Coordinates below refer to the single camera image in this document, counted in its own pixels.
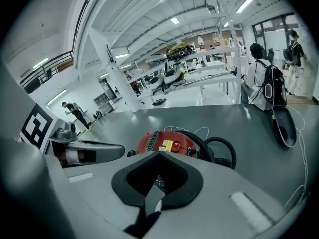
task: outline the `person with phone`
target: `person with phone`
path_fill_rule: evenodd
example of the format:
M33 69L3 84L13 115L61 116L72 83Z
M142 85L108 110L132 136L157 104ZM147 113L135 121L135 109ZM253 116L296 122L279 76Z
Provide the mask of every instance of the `person with phone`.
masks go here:
M66 112L66 114L73 114L86 127L86 129L88 129L88 130L90 129L89 125L87 124L87 122L83 118L83 115L81 114L81 111L79 108L77 108L72 103L67 103L67 102L62 102L62 106L64 108L68 108L70 110L69 112Z

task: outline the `black rubber mount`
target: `black rubber mount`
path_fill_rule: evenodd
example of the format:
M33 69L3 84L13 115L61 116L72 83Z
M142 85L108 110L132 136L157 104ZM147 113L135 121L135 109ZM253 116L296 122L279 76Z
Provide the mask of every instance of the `black rubber mount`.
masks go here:
M165 182L166 189L162 210L188 205L200 193L204 183L197 169L165 152L157 151L119 170L111 184L124 204L143 207L144 198L158 175Z

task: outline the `white pillar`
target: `white pillar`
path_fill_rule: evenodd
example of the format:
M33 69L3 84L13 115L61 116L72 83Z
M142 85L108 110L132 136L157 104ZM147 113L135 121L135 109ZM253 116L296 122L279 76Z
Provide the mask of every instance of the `white pillar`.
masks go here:
M217 0L218 3L220 3L220 5L222 5L222 9L225 10L226 6L224 4L224 2L222 0ZM231 21L231 17L229 15L229 13L227 11L224 11L224 13L226 13L226 20L228 21L228 25L229 25L229 29L230 32L233 36L233 41L235 44L235 57L236 59L234 60L234 66L237 66L237 90L236 90L236 98L235 98L235 104L240 104L241 102L241 98L240 98L240 85L241 85L241 66L240 66L240 52L239 52L239 45L238 45L238 39L237 39L237 35L236 35L236 31L234 28L234 24ZM219 28L222 31L222 25L221 25L221 21L219 21Z
M89 37L91 38L93 46L101 59L102 68L105 68L109 73L112 82L120 92L129 109L133 112L136 112L141 108L140 102L137 99L135 92L133 91L128 80L126 79L123 71L118 68L116 63L110 62L106 47L106 45L108 45L110 48L110 45L106 37L92 27L89 30Z

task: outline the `railing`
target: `railing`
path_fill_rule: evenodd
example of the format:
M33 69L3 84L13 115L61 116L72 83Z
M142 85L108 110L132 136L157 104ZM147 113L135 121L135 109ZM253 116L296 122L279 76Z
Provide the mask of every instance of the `railing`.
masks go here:
M74 52L76 37L77 37L77 35L78 35L78 31L79 31L80 24L81 24L81 21L82 21L82 17L83 17L83 14L84 14L85 9L86 9L87 5L89 4L89 2L90 2L90 0L85 0L84 4L83 4L83 6L82 6L81 12L80 12L78 21L76 22L75 32L74 32L74 36L73 36L73 44L72 44L72 51L73 51L73 52Z
M76 22L72 50L65 52L51 60L47 61L45 64L41 65L39 68L32 71L27 75L21 82L20 85L28 92L32 93L34 90L39 88L41 84L47 82L51 77L65 68L73 65L73 56L75 50L75 42L79 32L80 24L84 15L84 12L89 4L90 0L85 0L79 18Z
M20 85L28 92L32 93L41 84L64 69L73 65L72 51L65 52L45 62L39 68L32 71L21 82Z

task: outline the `white tape strip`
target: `white tape strip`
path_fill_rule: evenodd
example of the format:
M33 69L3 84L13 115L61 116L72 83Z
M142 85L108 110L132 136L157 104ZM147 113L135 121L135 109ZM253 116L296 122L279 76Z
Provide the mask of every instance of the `white tape strip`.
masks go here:
M65 150L65 157L68 163L79 162L78 151L73 149Z
M93 173L84 173L84 174L69 177L68 179L69 179L69 182L73 183L77 181L83 181L91 177L93 177Z
M230 196L237 205L246 221L257 232L261 233L272 226L272 222L258 209L258 207L242 192Z

